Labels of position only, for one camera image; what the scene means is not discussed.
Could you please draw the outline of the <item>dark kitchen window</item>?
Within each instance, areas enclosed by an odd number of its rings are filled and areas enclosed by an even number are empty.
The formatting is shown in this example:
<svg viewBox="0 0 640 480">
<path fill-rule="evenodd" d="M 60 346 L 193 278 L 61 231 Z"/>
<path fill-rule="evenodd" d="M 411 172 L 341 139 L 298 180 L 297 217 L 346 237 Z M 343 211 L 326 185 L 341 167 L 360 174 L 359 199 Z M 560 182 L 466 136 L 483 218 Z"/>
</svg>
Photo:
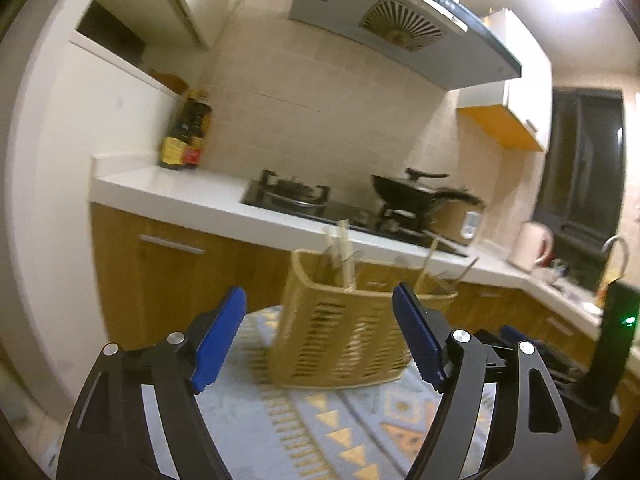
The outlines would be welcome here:
<svg viewBox="0 0 640 480">
<path fill-rule="evenodd" d="M 592 292 L 608 263 L 602 246 L 620 223 L 625 180 L 623 93 L 555 89 L 533 220 L 551 230 L 566 276 Z"/>
</svg>

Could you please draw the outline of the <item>white kitchen counter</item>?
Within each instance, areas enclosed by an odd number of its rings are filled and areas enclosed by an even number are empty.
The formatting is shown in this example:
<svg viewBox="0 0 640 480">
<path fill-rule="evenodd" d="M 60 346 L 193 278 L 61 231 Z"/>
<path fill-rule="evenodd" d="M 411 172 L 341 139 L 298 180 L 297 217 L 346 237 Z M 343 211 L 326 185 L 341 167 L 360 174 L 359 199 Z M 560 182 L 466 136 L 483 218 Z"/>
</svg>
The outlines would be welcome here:
<svg viewBox="0 0 640 480">
<path fill-rule="evenodd" d="M 151 152 L 94 155 L 90 174 L 89 198 L 93 203 L 286 252 L 326 249 L 326 224 L 243 204 L 248 188 L 244 179 L 204 170 L 160 168 Z M 435 252 L 428 270 L 453 278 L 470 262 L 475 266 L 465 274 L 465 283 L 521 289 L 566 324 L 592 340 L 598 338 L 600 320 L 581 302 L 576 304 L 544 282 L 509 266 L 488 245 L 470 248 L 465 258 Z"/>
</svg>

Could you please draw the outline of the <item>pink electric kettle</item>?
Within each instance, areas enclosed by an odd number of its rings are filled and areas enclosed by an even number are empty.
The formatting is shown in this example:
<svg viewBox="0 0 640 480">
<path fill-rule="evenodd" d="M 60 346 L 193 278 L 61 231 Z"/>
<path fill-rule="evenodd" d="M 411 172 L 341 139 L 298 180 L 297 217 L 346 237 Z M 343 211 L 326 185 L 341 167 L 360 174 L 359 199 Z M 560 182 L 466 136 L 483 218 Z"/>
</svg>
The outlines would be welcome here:
<svg viewBox="0 0 640 480">
<path fill-rule="evenodd" d="M 548 226 L 535 221 L 521 224 L 506 261 L 518 270 L 530 273 L 548 258 L 553 249 L 553 234 Z"/>
</svg>

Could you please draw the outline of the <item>blue patterned table cloth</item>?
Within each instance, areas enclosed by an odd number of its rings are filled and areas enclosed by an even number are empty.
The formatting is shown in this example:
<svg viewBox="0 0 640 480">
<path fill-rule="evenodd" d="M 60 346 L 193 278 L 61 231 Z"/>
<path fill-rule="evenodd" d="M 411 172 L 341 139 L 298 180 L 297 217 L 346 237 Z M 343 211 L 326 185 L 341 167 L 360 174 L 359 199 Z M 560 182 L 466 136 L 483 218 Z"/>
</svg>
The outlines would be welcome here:
<svg viewBox="0 0 640 480">
<path fill-rule="evenodd" d="M 244 318 L 216 382 L 195 398 L 235 479 L 401 479 L 442 397 L 409 365 L 388 384 L 290 389 L 269 377 L 278 307 Z"/>
</svg>

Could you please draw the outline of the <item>chrome sink faucet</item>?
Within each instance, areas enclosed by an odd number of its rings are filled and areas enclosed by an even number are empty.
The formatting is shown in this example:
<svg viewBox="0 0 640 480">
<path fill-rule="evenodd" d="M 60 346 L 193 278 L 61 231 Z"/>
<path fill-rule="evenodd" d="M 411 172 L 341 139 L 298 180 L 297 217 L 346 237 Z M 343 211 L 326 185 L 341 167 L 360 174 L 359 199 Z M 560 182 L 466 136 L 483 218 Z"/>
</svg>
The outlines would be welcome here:
<svg viewBox="0 0 640 480">
<path fill-rule="evenodd" d="M 601 247 L 601 255 L 605 258 L 605 274 L 614 278 L 623 278 L 628 271 L 630 247 L 623 235 L 610 236 Z"/>
</svg>

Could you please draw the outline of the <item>brown rice cooker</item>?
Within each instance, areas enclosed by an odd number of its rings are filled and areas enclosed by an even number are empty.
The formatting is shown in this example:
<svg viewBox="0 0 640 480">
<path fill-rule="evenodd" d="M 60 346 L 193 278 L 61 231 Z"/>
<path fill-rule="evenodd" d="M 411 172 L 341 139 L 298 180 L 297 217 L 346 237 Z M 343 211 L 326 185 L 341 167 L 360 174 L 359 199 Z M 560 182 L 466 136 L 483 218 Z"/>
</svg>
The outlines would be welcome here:
<svg viewBox="0 0 640 480">
<path fill-rule="evenodd" d="M 477 197 L 444 198 L 428 216 L 428 229 L 446 240 L 469 246 L 482 223 L 486 204 Z"/>
</svg>

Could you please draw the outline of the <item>wooden chopstick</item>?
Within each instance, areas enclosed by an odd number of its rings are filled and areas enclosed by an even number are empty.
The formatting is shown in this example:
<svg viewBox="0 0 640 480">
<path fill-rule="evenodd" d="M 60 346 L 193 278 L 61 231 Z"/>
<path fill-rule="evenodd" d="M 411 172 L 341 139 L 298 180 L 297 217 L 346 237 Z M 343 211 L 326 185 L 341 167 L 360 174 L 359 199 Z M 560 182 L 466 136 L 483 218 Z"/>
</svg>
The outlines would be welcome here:
<svg viewBox="0 0 640 480">
<path fill-rule="evenodd" d="M 435 236 L 431 242 L 431 246 L 430 249 L 428 250 L 428 253 L 424 259 L 424 263 L 422 264 L 422 269 L 420 271 L 420 274 L 418 275 L 418 278 L 416 279 L 416 284 L 414 284 L 414 291 L 415 292 L 420 292 L 421 288 L 425 282 L 426 279 L 426 274 L 427 274 L 427 269 L 428 269 L 428 265 L 430 264 L 433 256 L 435 255 L 435 252 L 437 250 L 437 247 L 439 245 L 439 237 Z"/>
<path fill-rule="evenodd" d="M 343 274 L 343 286 L 346 290 L 356 289 L 355 266 L 352 261 L 352 243 L 348 235 L 348 221 L 338 222 L 338 248 L 340 248 L 341 269 Z"/>
</svg>

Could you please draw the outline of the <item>black gas stove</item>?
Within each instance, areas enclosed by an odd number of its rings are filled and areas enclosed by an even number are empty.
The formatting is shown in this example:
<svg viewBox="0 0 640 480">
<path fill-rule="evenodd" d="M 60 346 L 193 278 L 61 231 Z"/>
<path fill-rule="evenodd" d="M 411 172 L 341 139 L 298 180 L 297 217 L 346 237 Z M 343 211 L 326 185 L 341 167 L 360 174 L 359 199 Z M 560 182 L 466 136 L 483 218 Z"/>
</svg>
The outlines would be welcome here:
<svg viewBox="0 0 640 480">
<path fill-rule="evenodd" d="M 427 229 L 431 211 L 413 214 L 388 209 L 383 202 L 377 210 L 343 204 L 331 197 L 331 189 L 325 185 L 308 186 L 296 178 L 281 178 L 270 170 L 264 170 L 250 182 L 242 203 L 331 226 L 347 220 L 355 231 L 414 246 L 428 247 L 435 237 Z"/>
</svg>

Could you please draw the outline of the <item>grey range hood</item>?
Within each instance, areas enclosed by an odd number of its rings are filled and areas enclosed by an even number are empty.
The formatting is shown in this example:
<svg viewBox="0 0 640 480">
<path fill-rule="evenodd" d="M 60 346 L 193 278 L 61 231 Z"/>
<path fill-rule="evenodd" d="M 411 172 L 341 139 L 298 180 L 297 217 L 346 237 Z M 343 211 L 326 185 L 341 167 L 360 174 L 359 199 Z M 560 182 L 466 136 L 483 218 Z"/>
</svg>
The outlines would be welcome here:
<svg viewBox="0 0 640 480">
<path fill-rule="evenodd" d="M 514 54 L 456 0 L 293 0 L 290 18 L 377 50 L 444 90 L 522 74 Z"/>
</svg>

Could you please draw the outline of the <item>red label sauce bottle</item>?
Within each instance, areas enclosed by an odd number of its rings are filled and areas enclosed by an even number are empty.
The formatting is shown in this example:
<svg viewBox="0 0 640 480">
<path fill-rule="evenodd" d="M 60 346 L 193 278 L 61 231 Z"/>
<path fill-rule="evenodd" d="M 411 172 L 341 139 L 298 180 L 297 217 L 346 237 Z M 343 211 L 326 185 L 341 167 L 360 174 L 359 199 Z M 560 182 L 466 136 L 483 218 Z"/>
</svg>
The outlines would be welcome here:
<svg viewBox="0 0 640 480">
<path fill-rule="evenodd" d="M 200 166 L 205 138 L 212 121 L 213 109 L 209 103 L 209 92 L 198 90 L 189 110 L 189 142 L 183 155 L 186 168 Z"/>
</svg>

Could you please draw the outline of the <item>tan plastic utensil basket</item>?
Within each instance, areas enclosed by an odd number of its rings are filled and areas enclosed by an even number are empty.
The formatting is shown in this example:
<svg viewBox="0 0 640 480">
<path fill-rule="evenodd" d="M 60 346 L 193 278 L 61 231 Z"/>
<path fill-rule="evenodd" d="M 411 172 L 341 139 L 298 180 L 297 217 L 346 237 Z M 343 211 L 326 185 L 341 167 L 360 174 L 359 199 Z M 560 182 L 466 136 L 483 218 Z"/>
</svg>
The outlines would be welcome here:
<svg viewBox="0 0 640 480">
<path fill-rule="evenodd" d="M 344 389 L 392 382 L 410 351 L 396 323 L 393 288 L 406 282 L 425 307 L 446 312 L 456 286 L 403 258 L 355 262 L 355 287 L 340 283 L 325 252 L 291 252 L 276 334 L 270 344 L 272 381 L 288 388 Z"/>
</svg>

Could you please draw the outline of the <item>white orange wall cabinet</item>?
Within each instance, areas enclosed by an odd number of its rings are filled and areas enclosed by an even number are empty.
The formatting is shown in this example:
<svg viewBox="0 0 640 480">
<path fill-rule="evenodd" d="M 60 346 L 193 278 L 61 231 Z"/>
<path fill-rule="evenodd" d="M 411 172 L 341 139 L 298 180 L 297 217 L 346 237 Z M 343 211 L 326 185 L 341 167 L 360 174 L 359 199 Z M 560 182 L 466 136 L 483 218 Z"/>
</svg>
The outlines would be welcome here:
<svg viewBox="0 0 640 480">
<path fill-rule="evenodd" d="M 548 150 L 552 119 L 552 66 L 540 44 L 509 9 L 483 23 L 522 64 L 518 78 L 478 84 L 458 94 L 458 113 L 472 118 L 507 150 Z"/>
</svg>

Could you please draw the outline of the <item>dark soy sauce bottle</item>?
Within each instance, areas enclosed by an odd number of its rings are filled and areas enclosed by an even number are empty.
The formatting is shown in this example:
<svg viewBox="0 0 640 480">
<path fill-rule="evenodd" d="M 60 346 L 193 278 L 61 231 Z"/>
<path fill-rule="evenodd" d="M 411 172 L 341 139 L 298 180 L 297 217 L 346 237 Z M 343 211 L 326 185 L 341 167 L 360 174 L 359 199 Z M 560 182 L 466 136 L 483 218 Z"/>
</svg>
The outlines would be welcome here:
<svg viewBox="0 0 640 480">
<path fill-rule="evenodd" d="M 182 168 L 184 152 L 190 142 L 192 108 L 197 98 L 198 90 L 191 90 L 177 119 L 163 138 L 160 146 L 160 159 L 158 160 L 161 167 L 175 170 Z"/>
</svg>

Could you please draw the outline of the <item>black plastic spoon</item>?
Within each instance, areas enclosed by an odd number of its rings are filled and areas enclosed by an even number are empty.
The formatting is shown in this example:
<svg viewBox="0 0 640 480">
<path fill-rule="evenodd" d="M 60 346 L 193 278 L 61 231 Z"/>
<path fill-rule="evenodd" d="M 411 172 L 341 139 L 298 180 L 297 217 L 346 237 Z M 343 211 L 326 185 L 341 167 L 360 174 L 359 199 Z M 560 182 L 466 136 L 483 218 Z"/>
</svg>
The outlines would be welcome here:
<svg viewBox="0 0 640 480">
<path fill-rule="evenodd" d="M 436 278 L 452 289 L 457 289 L 459 283 L 470 273 L 480 258 L 475 257 L 459 274 L 452 275 L 448 271 L 444 271 L 436 275 Z"/>
</svg>

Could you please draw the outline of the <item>black wok with lid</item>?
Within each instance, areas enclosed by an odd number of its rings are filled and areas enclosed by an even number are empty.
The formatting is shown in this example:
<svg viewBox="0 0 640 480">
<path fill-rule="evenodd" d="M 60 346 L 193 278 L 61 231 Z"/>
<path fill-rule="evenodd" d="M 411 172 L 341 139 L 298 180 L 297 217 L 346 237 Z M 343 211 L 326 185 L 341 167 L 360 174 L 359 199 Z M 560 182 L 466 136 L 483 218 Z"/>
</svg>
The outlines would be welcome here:
<svg viewBox="0 0 640 480">
<path fill-rule="evenodd" d="M 439 206 L 443 200 L 461 200 L 462 202 L 486 208 L 481 198 L 473 195 L 465 188 L 429 188 L 421 179 L 445 179 L 448 174 L 429 174 L 407 168 L 405 178 L 394 178 L 372 174 L 371 180 L 376 195 L 388 209 L 404 210 L 413 214 L 429 212 Z"/>
</svg>

